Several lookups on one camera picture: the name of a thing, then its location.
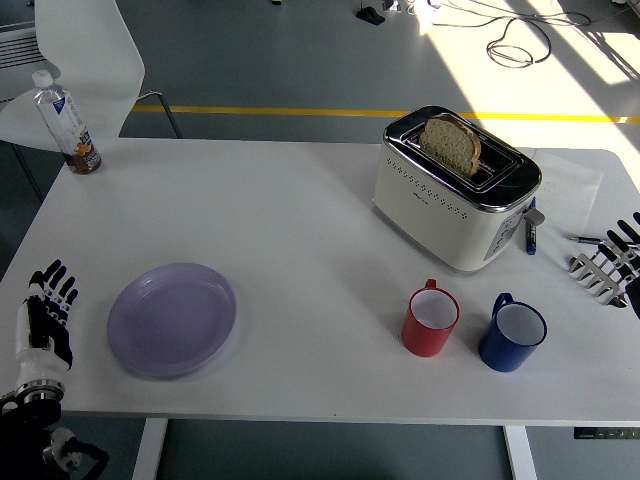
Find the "pen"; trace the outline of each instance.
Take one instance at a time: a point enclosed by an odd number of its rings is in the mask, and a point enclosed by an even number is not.
[[[536,208],[536,197],[533,197],[533,199],[531,200],[531,205],[529,205],[529,208],[530,209]],[[527,222],[525,231],[527,235],[527,253],[529,255],[535,255],[536,254],[536,226],[531,225],[529,222]]]
[[[602,238],[596,238],[596,237],[569,237],[569,240],[573,241],[573,242],[577,242],[577,243],[586,243],[588,245],[599,245],[601,243],[604,243],[605,240],[603,240]],[[629,245],[629,248],[632,248],[634,250],[638,250],[640,249],[640,247],[638,245],[636,245],[633,242],[626,242],[627,245]]]

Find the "bottle label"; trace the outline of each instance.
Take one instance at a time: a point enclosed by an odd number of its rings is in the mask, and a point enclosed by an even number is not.
[[[83,157],[89,169],[100,163],[100,155],[93,147],[71,95],[52,104],[38,104],[38,109],[63,154]]]

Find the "black cable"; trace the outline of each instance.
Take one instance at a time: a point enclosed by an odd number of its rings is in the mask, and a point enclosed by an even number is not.
[[[507,24],[504,28],[502,36],[497,40],[490,41],[486,46],[486,52],[488,57],[495,63],[507,67],[507,68],[526,68],[534,65],[536,63],[542,63],[547,60],[552,53],[551,39],[545,33],[540,24],[543,25],[554,25],[554,26],[567,26],[567,27],[587,27],[593,25],[594,23],[601,22],[608,18],[619,15],[627,10],[630,10],[631,7],[627,7],[620,12],[614,13],[612,15],[608,15],[606,17],[600,18],[598,20],[592,20],[589,16],[580,13],[580,12],[559,12],[553,14],[537,14],[537,13],[517,13],[511,10],[497,7],[495,5],[490,5],[484,3],[480,0],[468,0],[471,3],[475,3],[477,5],[481,5],[486,8],[491,8],[497,10],[502,13],[506,13],[507,15],[488,15],[486,13],[480,13],[475,10],[471,10],[465,7],[461,7],[453,3],[452,0],[448,0],[443,2],[440,6],[446,6],[455,10],[460,10],[465,13],[469,13],[472,15],[476,15],[478,17],[487,18],[486,22],[474,24],[474,25],[463,25],[463,24],[449,24],[449,23],[434,23],[434,27],[454,27],[454,28],[481,28],[485,27],[491,23],[507,20]],[[531,27],[537,34],[542,38],[546,46],[546,53],[539,58],[534,58],[533,55],[524,47],[520,47],[518,45],[510,45],[506,43],[501,43],[507,37],[507,33],[509,28],[513,25],[514,22],[520,21],[525,23],[528,27]],[[509,51],[516,51],[525,55],[525,58],[516,58],[513,55],[510,55]]]

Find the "water bottle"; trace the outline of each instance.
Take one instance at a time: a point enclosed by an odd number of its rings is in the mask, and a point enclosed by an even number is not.
[[[33,97],[36,106],[60,147],[67,166],[72,172],[81,175],[94,172],[102,159],[71,95],[64,87],[56,84],[46,70],[38,70],[32,78],[38,87]]]

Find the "mug handle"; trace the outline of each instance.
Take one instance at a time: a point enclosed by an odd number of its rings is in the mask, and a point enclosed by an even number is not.
[[[504,305],[505,303],[513,303],[513,297],[510,293],[501,293],[496,298],[496,303],[493,304],[493,312],[492,315],[495,315],[496,312]]]

